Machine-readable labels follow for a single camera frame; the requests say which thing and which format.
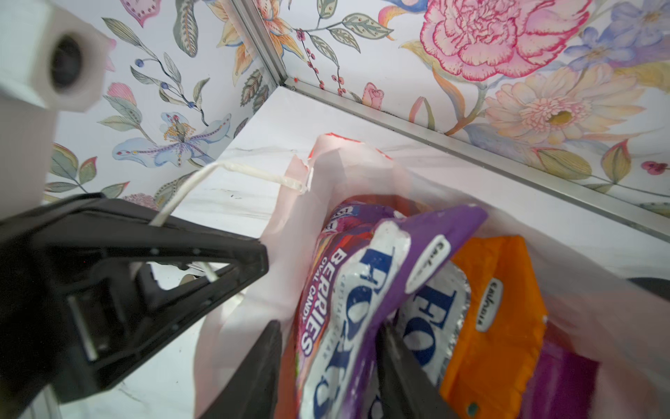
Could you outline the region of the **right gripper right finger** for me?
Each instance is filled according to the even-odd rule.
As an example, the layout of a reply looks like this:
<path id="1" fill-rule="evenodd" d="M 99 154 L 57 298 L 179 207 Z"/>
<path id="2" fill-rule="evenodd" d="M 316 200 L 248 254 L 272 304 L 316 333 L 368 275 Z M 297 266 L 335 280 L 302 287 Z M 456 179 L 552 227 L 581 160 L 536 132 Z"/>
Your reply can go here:
<path id="1" fill-rule="evenodd" d="M 456 418 L 394 326 L 380 327 L 375 348 L 385 418 Z"/>

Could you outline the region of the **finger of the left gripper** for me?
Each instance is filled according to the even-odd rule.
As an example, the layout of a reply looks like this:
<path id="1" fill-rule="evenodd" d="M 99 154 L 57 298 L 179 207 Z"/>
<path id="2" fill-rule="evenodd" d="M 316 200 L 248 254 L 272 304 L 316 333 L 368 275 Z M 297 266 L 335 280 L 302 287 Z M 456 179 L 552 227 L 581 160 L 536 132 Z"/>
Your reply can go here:
<path id="1" fill-rule="evenodd" d="M 154 217 L 93 193 L 2 221 L 2 417 L 112 389 L 269 270 L 258 239 Z"/>

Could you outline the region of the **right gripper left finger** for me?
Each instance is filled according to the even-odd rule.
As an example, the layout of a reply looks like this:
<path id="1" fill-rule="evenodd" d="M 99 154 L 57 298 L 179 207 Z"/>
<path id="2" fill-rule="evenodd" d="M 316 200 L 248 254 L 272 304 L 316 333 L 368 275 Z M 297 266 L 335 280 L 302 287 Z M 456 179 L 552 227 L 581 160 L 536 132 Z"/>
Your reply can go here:
<path id="1" fill-rule="evenodd" d="M 280 322 L 270 321 L 201 418 L 273 418 L 282 358 Z"/>

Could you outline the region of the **orange Fox's candy packet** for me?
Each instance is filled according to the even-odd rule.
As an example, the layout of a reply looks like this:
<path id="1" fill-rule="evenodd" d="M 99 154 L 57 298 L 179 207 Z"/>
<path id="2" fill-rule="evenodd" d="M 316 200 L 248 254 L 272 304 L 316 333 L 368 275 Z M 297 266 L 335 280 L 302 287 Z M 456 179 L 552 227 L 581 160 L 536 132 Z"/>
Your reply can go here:
<path id="1" fill-rule="evenodd" d="M 462 418 L 515 418 L 547 311 L 525 240 L 472 238 L 398 311 L 395 327 Z"/>

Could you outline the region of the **purple Fox's candy packet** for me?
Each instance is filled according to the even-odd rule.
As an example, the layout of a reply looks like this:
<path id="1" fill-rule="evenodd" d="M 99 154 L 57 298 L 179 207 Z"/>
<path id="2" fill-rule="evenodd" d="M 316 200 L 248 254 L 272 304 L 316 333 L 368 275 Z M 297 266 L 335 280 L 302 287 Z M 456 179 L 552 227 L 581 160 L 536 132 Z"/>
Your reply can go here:
<path id="1" fill-rule="evenodd" d="M 319 234 L 297 313 L 296 415 L 380 417 L 374 341 L 390 319 L 439 386 L 471 301 L 453 256 L 487 219 L 475 205 L 406 216 L 348 199 Z"/>

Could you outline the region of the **purple grape snack packet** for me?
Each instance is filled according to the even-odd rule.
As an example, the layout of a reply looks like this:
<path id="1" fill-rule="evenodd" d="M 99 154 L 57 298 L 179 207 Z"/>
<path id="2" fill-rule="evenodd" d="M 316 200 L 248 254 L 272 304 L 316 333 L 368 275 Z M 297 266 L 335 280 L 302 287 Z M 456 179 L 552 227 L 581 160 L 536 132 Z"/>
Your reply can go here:
<path id="1" fill-rule="evenodd" d="M 588 418 L 600 363 L 555 337 L 544 340 L 523 394 L 520 418 Z"/>

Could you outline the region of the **red paper bag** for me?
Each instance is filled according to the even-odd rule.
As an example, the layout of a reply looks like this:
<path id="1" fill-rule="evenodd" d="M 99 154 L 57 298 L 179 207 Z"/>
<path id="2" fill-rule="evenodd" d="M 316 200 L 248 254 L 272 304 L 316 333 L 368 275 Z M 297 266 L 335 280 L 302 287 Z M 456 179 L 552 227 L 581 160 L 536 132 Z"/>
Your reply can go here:
<path id="1" fill-rule="evenodd" d="M 273 418 L 296 415 L 297 313 L 319 234 L 348 199 L 384 204 L 406 216 L 475 205 L 487 219 L 471 238 L 525 240 L 546 311 L 544 340 L 555 337 L 600 363 L 588 418 L 669 415 L 669 303 L 619 279 L 553 232 L 521 216 L 407 170 L 360 141 L 319 136 L 307 160 L 294 158 L 282 176 L 236 162 L 227 169 L 277 183 L 275 209 L 260 237 L 269 270 L 204 319 L 195 351 L 195 416 L 227 386 L 270 321 L 280 322 L 282 358 Z"/>

